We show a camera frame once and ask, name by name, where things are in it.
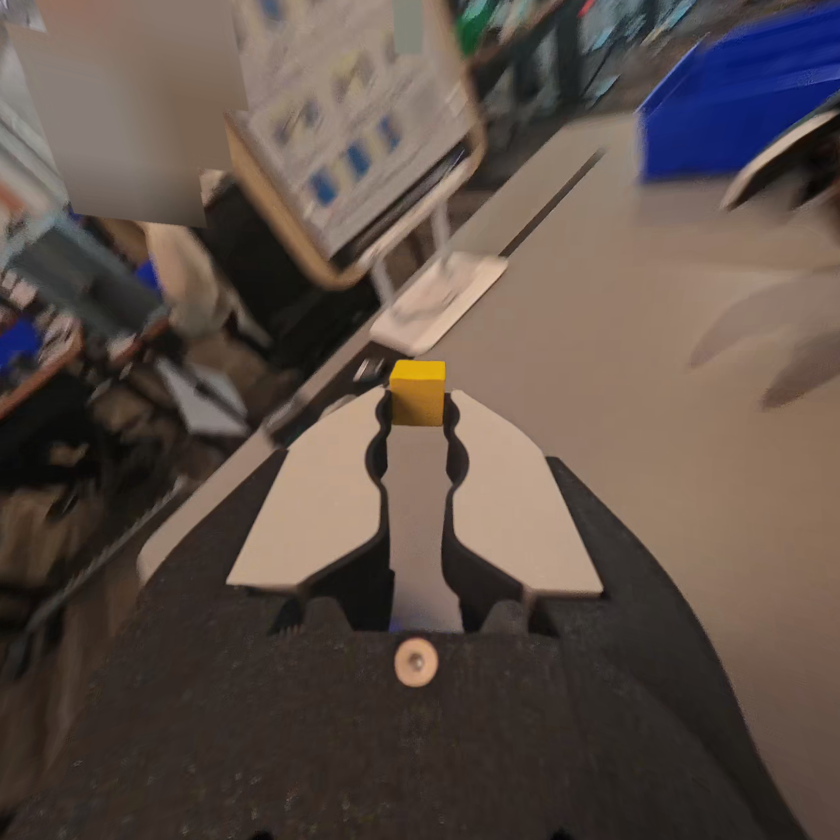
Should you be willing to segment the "yellow wooden cube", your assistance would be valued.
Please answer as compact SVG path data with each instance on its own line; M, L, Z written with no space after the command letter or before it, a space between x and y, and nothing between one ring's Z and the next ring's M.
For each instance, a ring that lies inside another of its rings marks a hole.
M437 360L399 360L390 375L392 424L441 427L445 415L446 364Z

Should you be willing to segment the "pale paper sheet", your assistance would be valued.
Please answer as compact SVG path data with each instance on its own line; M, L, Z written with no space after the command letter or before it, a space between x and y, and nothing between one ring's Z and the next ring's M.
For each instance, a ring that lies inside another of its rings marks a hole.
M226 374L201 364L158 358L153 364L173 398L189 435L246 438L252 434L248 409Z

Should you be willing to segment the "stack of green bins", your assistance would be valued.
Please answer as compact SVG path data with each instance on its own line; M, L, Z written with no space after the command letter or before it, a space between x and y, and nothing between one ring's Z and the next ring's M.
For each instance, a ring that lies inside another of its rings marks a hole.
M498 1L455 2L455 36L463 57L473 56L481 46Z

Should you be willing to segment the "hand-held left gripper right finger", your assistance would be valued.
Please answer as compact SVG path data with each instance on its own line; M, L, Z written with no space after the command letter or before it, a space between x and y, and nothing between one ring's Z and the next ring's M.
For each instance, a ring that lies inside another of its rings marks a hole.
M550 460L525 432L462 390L446 395L449 480L441 564L468 634L501 602L530 622L555 601L604 595Z

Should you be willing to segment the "white instruction sheet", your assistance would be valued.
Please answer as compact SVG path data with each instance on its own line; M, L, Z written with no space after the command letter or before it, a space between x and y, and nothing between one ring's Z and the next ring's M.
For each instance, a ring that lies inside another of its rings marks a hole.
M476 124L446 2L232 2L238 126L326 259Z

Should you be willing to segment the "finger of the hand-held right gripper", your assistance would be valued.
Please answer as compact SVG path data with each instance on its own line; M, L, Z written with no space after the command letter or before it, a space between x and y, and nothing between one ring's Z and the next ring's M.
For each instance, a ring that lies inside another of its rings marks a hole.
M721 210L740 207L815 153L826 151L831 141L838 140L838 128L838 108L820 108L784 131L734 176L721 199Z

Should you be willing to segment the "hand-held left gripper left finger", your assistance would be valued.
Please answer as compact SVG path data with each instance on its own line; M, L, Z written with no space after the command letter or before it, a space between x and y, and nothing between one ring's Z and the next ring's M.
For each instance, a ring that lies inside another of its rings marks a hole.
M383 477L392 395L382 385L322 416L287 450L226 584L328 597L356 631L387 632L395 573Z

